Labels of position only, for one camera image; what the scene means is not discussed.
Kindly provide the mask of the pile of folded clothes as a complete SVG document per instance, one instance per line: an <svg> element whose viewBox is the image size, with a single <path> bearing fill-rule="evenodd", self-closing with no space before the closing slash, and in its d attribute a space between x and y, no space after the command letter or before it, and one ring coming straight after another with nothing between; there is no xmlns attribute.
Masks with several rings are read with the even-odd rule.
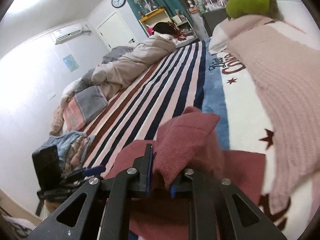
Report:
<svg viewBox="0 0 320 240"><path fill-rule="evenodd" d="M34 153L51 146L57 147L59 167L62 173L79 170L83 167L89 148L95 139L84 132L70 131L61 136L50 135Z"/></svg>

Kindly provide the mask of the green plush toy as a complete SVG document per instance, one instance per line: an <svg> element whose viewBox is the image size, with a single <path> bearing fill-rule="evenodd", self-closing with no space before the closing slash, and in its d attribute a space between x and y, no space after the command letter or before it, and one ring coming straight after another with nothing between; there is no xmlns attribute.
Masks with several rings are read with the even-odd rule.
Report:
<svg viewBox="0 0 320 240"><path fill-rule="evenodd" d="M265 15L270 8L270 0L228 0L226 12L229 18L245 15Z"/></svg>

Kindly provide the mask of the round wall clock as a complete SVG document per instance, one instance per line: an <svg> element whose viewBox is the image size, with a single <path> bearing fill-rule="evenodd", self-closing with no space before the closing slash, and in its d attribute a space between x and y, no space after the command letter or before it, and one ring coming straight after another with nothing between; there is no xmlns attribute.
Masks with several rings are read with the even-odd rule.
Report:
<svg viewBox="0 0 320 240"><path fill-rule="evenodd" d="M121 8L125 5L126 0L111 0L111 4L114 8Z"/></svg>

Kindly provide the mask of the yellow white shelf cabinet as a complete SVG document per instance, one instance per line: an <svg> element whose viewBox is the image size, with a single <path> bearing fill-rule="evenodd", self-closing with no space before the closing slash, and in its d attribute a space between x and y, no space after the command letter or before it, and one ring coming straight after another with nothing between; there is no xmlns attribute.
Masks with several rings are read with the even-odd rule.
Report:
<svg viewBox="0 0 320 240"><path fill-rule="evenodd" d="M163 7L139 19L139 23L146 32L147 37L151 35L149 29L153 28L158 22L172 22L171 17Z"/></svg>

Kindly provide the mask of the black white plush toy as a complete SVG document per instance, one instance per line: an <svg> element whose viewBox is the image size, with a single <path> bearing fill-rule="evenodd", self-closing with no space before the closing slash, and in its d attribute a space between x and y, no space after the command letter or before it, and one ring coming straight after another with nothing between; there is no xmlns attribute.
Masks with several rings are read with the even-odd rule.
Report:
<svg viewBox="0 0 320 240"><path fill-rule="evenodd" d="M179 41L186 40L186 37L181 33L180 29L172 22L158 22L153 26L153 33L168 34L178 39Z"/></svg>

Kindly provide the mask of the white wall air conditioner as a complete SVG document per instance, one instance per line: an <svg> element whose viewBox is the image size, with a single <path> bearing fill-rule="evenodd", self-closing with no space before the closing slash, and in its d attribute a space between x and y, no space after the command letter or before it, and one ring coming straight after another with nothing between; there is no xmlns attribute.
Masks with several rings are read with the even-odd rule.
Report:
<svg viewBox="0 0 320 240"><path fill-rule="evenodd" d="M52 32L53 41L55 44L62 44L69 41L81 34L90 34L92 31L88 25L82 25L80 23L69 25Z"/></svg>

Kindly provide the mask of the white door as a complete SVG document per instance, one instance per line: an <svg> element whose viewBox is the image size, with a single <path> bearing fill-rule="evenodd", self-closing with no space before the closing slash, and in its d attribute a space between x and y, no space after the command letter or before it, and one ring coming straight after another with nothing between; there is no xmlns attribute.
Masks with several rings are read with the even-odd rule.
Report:
<svg viewBox="0 0 320 240"><path fill-rule="evenodd" d="M138 42L123 18L114 12L98 27L98 32L110 49L135 47Z"/></svg>

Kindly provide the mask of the dark tall bookshelf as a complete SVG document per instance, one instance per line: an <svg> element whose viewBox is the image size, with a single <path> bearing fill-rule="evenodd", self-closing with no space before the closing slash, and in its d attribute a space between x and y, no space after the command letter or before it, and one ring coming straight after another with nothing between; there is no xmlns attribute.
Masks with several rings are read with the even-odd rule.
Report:
<svg viewBox="0 0 320 240"><path fill-rule="evenodd" d="M227 18L226 3L228 0L201 0L201 15L209 37L215 27Z"/></svg>

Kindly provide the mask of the white bed headboard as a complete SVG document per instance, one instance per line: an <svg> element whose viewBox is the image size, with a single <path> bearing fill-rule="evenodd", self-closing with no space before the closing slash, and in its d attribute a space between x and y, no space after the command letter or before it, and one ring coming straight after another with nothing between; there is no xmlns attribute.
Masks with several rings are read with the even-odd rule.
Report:
<svg viewBox="0 0 320 240"><path fill-rule="evenodd" d="M272 27L291 40L319 50L319 28L301 0L276 0L282 21Z"/></svg>

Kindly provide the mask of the maroon red pants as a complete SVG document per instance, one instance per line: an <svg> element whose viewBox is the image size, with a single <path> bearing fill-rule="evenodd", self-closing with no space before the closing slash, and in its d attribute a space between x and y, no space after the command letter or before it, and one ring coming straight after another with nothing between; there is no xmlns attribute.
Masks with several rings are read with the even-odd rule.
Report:
<svg viewBox="0 0 320 240"><path fill-rule="evenodd" d="M129 229L144 239L188 239L189 209L185 199L172 199L169 187L186 167L207 178L228 178L258 204L265 172L265 155L223 150L215 127L220 117L187 107L180 116L160 126L155 140L135 140L123 148L106 175L113 178L154 147L151 195L133 200Z"/></svg>

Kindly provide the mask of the glass display case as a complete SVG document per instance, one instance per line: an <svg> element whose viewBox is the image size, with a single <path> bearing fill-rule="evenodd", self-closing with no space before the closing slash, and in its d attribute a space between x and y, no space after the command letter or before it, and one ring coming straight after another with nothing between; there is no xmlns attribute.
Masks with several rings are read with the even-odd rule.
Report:
<svg viewBox="0 0 320 240"><path fill-rule="evenodd" d="M134 0L134 3L139 6L139 13L144 16L159 9L159 5L155 0Z"/></svg>

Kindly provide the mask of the small blue wall poster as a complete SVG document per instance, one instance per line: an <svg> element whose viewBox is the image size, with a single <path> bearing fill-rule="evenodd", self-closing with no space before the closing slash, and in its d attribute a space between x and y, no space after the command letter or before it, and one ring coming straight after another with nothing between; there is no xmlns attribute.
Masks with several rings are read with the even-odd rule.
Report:
<svg viewBox="0 0 320 240"><path fill-rule="evenodd" d="M64 57L62 60L70 72L73 72L79 68L78 63L76 62L72 54L69 54L68 56Z"/></svg>

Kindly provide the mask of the beige grey rolled duvet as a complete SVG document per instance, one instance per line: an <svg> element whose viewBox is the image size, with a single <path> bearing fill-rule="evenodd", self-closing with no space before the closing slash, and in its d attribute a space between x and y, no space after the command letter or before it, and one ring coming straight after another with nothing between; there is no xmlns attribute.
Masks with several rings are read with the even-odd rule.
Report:
<svg viewBox="0 0 320 240"><path fill-rule="evenodd" d="M150 66L174 52L173 39L168 34L158 34L136 47L113 48L102 64L63 90L49 134L60 135L64 125L68 131L84 128L107 107L114 95L129 87Z"/></svg>

